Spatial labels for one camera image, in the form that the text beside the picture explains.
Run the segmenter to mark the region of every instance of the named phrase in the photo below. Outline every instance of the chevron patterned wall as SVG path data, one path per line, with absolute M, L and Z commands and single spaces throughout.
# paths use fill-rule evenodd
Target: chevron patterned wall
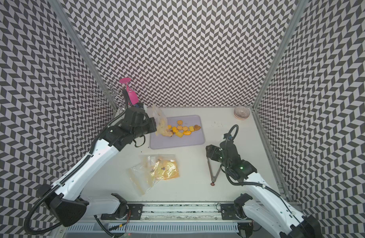
M 365 0 L 309 2 L 258 111 L 304 212 L 365 237 Z
M 107 82 L 146 105 L 252 105 L 297 0 L 61 0 Z
M 22 225 L 37 186 L 68 171 L 110 119 L 113 110 L 94 103 L 91 87 L 45 0 L 0 0 L 0 237 L 27 237 Z M 32 227 L 55 221 L 45 207 L 33 217 Z

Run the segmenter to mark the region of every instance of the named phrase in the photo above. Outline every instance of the snack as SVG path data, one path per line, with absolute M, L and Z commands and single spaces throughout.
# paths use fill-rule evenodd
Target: snack
M 198 131 L 199 129 L 201 129 L 201 126 L 199 126 L 199 125 L 194 125 L 194 126 L 193 126 L 193 129 L 194 129 L 195 131 Z
M 160 108 L 156 107 L 155 105 L 152 106 L 152 115 L 155 118 L 156 122 L 156 135 L 162 136 L 171 136 L 169 129 L 167 129 L 167 118 L 164 113 L 160 110 Z
M 168 159 L 168 157 L 170 157 L 170 155 L 166 155 L 166 159 L 163 158 L 163 155 L 158 156 L 157 162 L 151 171 L 152 177 L 158 180 L 180 177 L 176 161 Z
M 177 131 L 177 132 L 175 133 L 175 135 L 181 138 L 181 137 L 183 137 L 183 135 L 184 135 L 184 134 L 183 134 L 183 133 L 181 133 L 181 132 L 179 132 L 179 131 Z
M 169 136 L 169 137 L 171 137 L 171 136 L 173 136 L 173 132 L 172 131 L 167 131 L 166 134 L 163 135 L 163 136 Z

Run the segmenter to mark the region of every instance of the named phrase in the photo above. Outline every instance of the purple tray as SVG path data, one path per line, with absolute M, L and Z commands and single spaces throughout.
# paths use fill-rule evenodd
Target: purple tray
M 201 125 L 201 119 L 198 115 L 181 116 L 181 117 L 167 117 L 168 125 L 178 126 L 177 121 L 182 120 L 182 126 L 194 126 L 199 125 L 201 129 L 192 132 L 189 136 L 184 135 L 183 137 L 178 137 L 173 135 L 171 137 L 156 135 L 156 133 L 151 133 L 151 139 L 149 147 L 151 149 L 163 149 L 171 147 L 189 146 L 189 145 L 202 145 L 205 143 L 204 131 Z

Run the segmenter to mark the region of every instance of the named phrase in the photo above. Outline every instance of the black cable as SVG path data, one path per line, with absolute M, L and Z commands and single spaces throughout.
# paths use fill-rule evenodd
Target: black cable
M 287 211 L 289 211 L 290 213 L 291 213 L 291 215 L 296 219 L 296 221 L 302 226 L 302 228 L 303 228 L 303 230 L 305 231 L 305 233 L 307 234 L 307 236 L 308 237 L 310 237 L 309 236 L 309 234 L 308 234 L 308 232 L 307 232 L 307 230 L 304 228 L 304 226 L 303 226 L 303 224 L 296 218 L 296 216 L 291 212 L 291 210 L 287 207 L 287 204 L 284 202 L 284 200 L 283 200 L 283 198 L 282 197 L 279 197 L 280 198 L 280 200 L 283 202 L 283 204 L 286 206 L 286 208 L 287 208 Z
M 272 189 L 272 188 L 270 188 L 270 187 L 265 186 L 264 184 L 256 183 L 256 182 L 237 182 L 237 183 L 235 183 L 235 182 L 233 182 L 233 181 L 230 179 L 229 174 L 228 174 L 229 159 L 228 159 L 228 157 L 227 157 L 227 156 L 225 156 L 225 155 L 224 155 L 224 150 L 226 150 L 226 151 L 227 151 L 227 149 L 228 149 L 228 148 L 227 148 L 227 145 L 228 145 L 228 141 L 229 141 L 229 136 L 231 135 L 231 133 L 232 133 L 232 131 L 233 131 L 234 129 L 236 129 L 236 131 L 235 131 L 235 134 L 234 134 L 234 136 L 232 137 L 232 139 L 231 139 L 231 140 L 234 140 L 234 139 L 235 139 L 235 137 L 237 136 L 237 133 L 238 133 L 238 129 L 239 129 L 239 127 L 238 127 L 238 125 L 234 125 L 234 126 L 232 126 L 232 127 L 231 127 L 231 129 L 229 130 L 229 132 L 228 132 L 228 136 L 227 136 L 227 138 L 226 138 L 226 140 L 225 140 L 225 148 L 224 148 L 224 149 L 222 149 L 222 157 L 223 157 L 223 158 L 224 158 L 224 160 L 225 160 L 225 161 L 224 161 L 224 162 L 225 162 L 225 175 L 226 175 L 226 178 L 228 179 L 228 181 L 230 182 L 230 184 L 235 185 L 235 186 L 251 185 L 251 186 L 263 187 L 263 188 L 267 189 L 268 191 L 270 191 L 271 193 L 275 194 L 276 196 L 280 197 L 280 194 L 279 194 L 279 193 L 277 193 L 274 189 Z
M 113 227 L 109 228 L 109 231 L 116 230 L 116 229 L 118 229 L 118 228 L 120 228 L 120 227 L 124 226 L 125 224 L 127 224 L 127 222 L 122 223 L 122 224 L 119 224 L 119 225 L 117 225 L 117 226 L 113 226 Z
M 135 142 L 135 147 L 138 148 L 138 147 L 141 147 L 142 145 L 144 145 L 144 143 L 146 142 L 146 136 L 145 135 L 142 135 L 141 137 L 144 137 L 144 141 L 143 141 L 143 144 L 141 145 L 136 145 L 136 140 L 133 140 L 133 142 Z
M 124 235 L 124 233 L 120 233 L 120 235 L 114 235 L 112 234 L 111 232 L 109 232 L 106 227 L 104 227 L 104 225 L 102 224 L 102 222 L 98 219 L 98 217 L 96 215 L 94 215 L 94 218 L 96 220 L 96 222 L 98 222 L 98 225 L 102 228 L 102 230 L 109 236 L 111 236 L 112 238 L 119 238 L 121 237 L 122 235 Z
M 115 120 L 117 120 L 118 118 L 122 117 L 126 111 L 126 109 L 128 108 L 128 103 L 127 103 L 127 98 L 125 98 L 125 102 L 126 102 L 126 105 L 125 105 L 125 109 L 124 111 L 118 115 L 117 117 L 114 117 L 111 121 L 109 121 L 109 123 L 103 128 L 103 130 L 100 131 L 100 133 L 98 134 L 98 136 L 96 136 L 91 144 L 91 148 L 89 150 L 89 153 L 92 154 L 94 152 L 94 149 L 95 149 L 95 144 L 96 142 L 98 141 L 99 137 L 102 135 L 102 133 L 104 132 L 104 130 L 111 125 L 111 123 L 113 123 Z M 31 219 L 32 219 L 32 216 L 33 214 L 36 212 L 37 208 L 48 198 L 52 195 L 52 193 L 54 193 L 58 188 L 60 188 L 63 184 L 65 184 L 65 182 L 71 178 L 89 159 L 90 159 L 91 155 L 87 155 L 83 161 L 75 168 L 73 169 L 68 175 L 66 175 L 66 177 L 64 179 L 61 180 L 61 182 L 57 185 L 55 185 L 54 187 L 52 187 L 47 193 L 45 193 L 45 195 L 43 195 L 43 197 L 41 197 L 40 199 L 37 200 L 36 203 L 34 203 L 33 207 L 31 208 L 31 210 L 28 212 L 28 214 L 26 215 L 25 217 L 25 220 L 24 220 L 24 224 L 23 224 L 23 228 L 24 228 L 24 231 L 29 234 L 29 235 L 41 235 L 41 234 L 44 234 L 44 233 L 47 233 L 51 230 L 54 230 L 56 229 L 57 227 L 61 226 L 61 222 L 58 222 L 57 224 L 51 226 L 51 227 L 48 227 L 48 228 L 45 228 L 45 229 L 42 229 L 42 230 L 34 230 L 31 228 Z
M 216 204 L 216 209 L 217 209 L 217 211 L 219 211 L 219 212 L 220 212 L 221 210 L 218 210 L 218 208 L 217 208 L 218 204 L 220 204 L 220 205 L 221 205 L 221 203 L 217 203 L 217 204 Z
M 133 107 L 132 105 L 132 102 L 131 102 L 131 99 L 130 99 L 130 96 L 128 95 L 128 92 L 126 89 L 122 89 L 122 93 L 123 93 L 123 96 L 125 98 L 125 100 L 127 100 L 128 102 L 126 103 L 127 106 L 128 106 L 128 103 L 131 105 L 131 107 Z
M 259 230 L 261 230 L 262 229 L 262 226 L 261 227 L 259 227 L 258 229 L 256 229 L 256 230 L 253 230 L 253 231 L 259 231 Z

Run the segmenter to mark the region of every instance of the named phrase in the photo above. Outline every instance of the clear plastic bag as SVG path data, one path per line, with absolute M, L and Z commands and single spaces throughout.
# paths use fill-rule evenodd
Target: clear plastic bag
M 173 136 L 172 131 L 168 129 L 168 120 L 166 116 L 160 108 L 156 107 L 156 105 L 152 105 L 152 116 L 155 118 L 156 122 L 156 135 Z
M 139 164 L 127 169 L 127 174 L 140 195 L 161 179 L 180 177 L 175 155 L 145 155 Z

